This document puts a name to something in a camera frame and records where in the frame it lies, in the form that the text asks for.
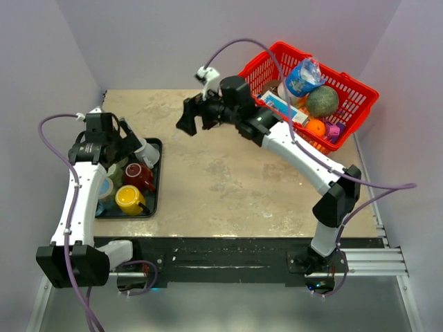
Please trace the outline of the pale blue mug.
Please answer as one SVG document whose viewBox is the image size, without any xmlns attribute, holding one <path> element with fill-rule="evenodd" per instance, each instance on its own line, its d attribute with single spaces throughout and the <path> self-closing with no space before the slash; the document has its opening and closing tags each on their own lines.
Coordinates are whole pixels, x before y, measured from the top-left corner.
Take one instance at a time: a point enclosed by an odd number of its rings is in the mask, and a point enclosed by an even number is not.
<svg viewBox="0 0 443 332">
<path fill-rule="evenodd" d="M 141 146 L 134 152 L 135 157 L 140 163 L 144 163 L 149 169 L 153 169 L 160 159 L 160 152 L 146 139 L 140 138 Z"/>
</svg>

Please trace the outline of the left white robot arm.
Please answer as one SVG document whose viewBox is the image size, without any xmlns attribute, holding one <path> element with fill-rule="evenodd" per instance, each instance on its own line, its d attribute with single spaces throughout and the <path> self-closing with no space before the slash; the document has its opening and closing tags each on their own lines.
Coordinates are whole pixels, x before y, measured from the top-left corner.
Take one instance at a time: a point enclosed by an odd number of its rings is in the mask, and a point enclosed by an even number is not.
<svg viewBox="0 0 443 332">
<path fill-rule="evenodd" d="M 56 288 L 103 286 L 120 265 L 136 271 L 143 254 L 130 240 L 115 240 L 96 248 L 93 222 L 107 170 L 130 156 L 141 143 L 129 125 L 115 114 L 95 108 L 74 118 L 85 123 L 67 155 L 58 157 L 69 168 L 69 187 L 57 229 L 36 261 Z"/>
</svg>

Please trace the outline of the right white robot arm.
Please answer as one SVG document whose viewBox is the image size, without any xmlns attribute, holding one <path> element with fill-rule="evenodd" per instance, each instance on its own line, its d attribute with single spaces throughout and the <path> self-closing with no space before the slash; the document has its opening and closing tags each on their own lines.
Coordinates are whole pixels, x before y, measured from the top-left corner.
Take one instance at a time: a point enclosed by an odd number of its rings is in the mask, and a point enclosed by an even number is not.
<svg viewBox="0 0 443 332">
<path fill-rule="evenodd" d="M 312 209 L 318 222 L 314 238 L 295 260 L 307 273 L 325 271 L 333 263 L 343 219 L 360 197 L 359 183 L 349 179 L 350 176 L 360 178 L 360 169 L 354 165 L 345 168 L 301 139 L 292 139 L 288 124 L 276 112 L 256 105 L 243 77 L 220 79 L 218 75 L 210 78 L 204 74 L 195 77 L 204 88 L 198 95 L 184 100 L 177 129 L 194 136 L 197 116 L 201 117 L 204 130 L 217 124 L 233 125 L 243 138 L 272 151 L 301 173 L 321 198 Z"/>
</svg>

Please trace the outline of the brown floral mug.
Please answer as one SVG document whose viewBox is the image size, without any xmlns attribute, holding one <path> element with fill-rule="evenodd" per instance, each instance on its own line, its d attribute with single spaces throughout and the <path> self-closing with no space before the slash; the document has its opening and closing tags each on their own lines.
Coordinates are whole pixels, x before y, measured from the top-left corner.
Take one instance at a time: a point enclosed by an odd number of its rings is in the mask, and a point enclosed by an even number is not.
<svg viewBox="0 0 443 332">
<path fill-rule="evenodd" d="M 141 193 L 156 191 L 153 172 L 141 163 L 130 163 L 126 166 L 123 182 L 126 185 L 133 185 Z"/>
</svg>

